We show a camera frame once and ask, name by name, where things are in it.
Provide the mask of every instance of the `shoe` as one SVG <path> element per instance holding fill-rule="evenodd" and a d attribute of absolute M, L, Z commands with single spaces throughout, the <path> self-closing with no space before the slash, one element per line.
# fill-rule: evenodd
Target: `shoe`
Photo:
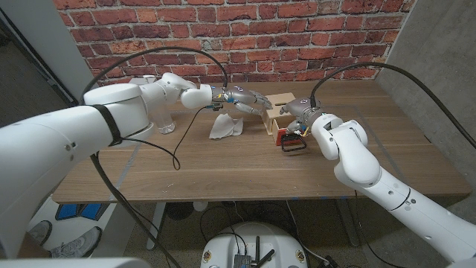
<path fill-rule="evenodd" d="M 51 250 L 52 258 L 81 258 L 88 257 L 96 249 L 101 239 L 102 230 L 99 227 L 93 227 L 85 232 L 79 238 L 58 246 Z"/>
<path fill-rule="evenodd" d="M 43 246 L 46 240 L 50 237 L 52 227 L 53 226 L 49 221 L 43 220 L 36 224 L 35 227 L 33 227 L 30 231 L 28 231 L 28 234 L 30 234 L 40 246 Z"/>

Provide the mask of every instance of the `red brick wall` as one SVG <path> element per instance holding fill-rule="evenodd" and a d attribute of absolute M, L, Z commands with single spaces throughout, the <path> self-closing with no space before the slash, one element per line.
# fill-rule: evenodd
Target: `red brick wall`
<path fill-rule="evenodd" d="M 93 74 L 128 54 L 165 45 L 208 51 L 232 82 L 317 80 L 361 61 L 384 62 L 414 0 L 54 0 Z M 109 72 L 128 81 L 171 71 L 220 82 L 191 53 L 148 54 Z M 338 79 L 373 79 L 378 69 Z"/>

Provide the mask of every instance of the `table surface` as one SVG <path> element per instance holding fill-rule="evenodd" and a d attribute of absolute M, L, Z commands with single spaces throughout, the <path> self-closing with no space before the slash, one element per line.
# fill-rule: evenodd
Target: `table surface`
<path fill-rule="evenodd" d="M 264 95 L 292 92 L 307 96 L 315 82 L 231 83 Z M 405 113 L 374 81 L 330 81 L 316 93 L 323 111 L 344 121 L 355 119 L 365 128 L 369 150 L 383 168 L 423 194 L 465 196 L 468 182 L 432 145 Z M 180 103 L 170 107 L 176 129 L 156 133 L 148 141 L 173 151 L 196 110 Z M 219 113 L 244 118 L 241 135 L 220 140 L 208 138 Z M 267 135 L 262 119 L 235 110 L 227 103 L 220 112 L 202 110 L 172 158 L 154 147 L 141 144 L 107 148 L 100 161 L 111 181 L 130 201 L 181 202 L 223 200 L 284 200 L 351 197 L 353 190 L 333 173 L 337 161 L 321 154 L 313 137 L 308 147 L 284 153 Z M 59 203 L 114 202 L 89 159 L 79 163 L 53 195 Z"/>

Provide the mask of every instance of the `black band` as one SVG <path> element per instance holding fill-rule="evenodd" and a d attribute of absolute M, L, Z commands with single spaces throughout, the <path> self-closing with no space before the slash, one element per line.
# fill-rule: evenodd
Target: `black band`
<path fill-rule="evenodd" d="M 94 104 L 94 105 L 91 105 L 91 107 L 94 107 L 99 111 L 99 113 L 103 116 L 104 120 L 106 121 L 107 126 L 109 127 L 109 130 L 111 131 L 112 142 L 109 146 L 114 146 L 114 145 L 122 143 L 122 137 L 120 136 L 120 131 L 119 131 L 118 125 L 116 124 L 116 120 L 114 120 L 114 118 L 111 115 L 111 112 L 107 109 L 107 107 L 101 104 Z"/>

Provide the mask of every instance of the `crumpled tissue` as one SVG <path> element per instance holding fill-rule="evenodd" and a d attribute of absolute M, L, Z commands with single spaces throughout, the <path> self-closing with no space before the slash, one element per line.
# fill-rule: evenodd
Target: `crumpled tissue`
<path fill-rule="evenodd" d="M 230 115 L 218 115 L 211 128 L 210 138 L 224 138 L 239 135 L 243 131 L 243 118 L 233 119 Z"/>

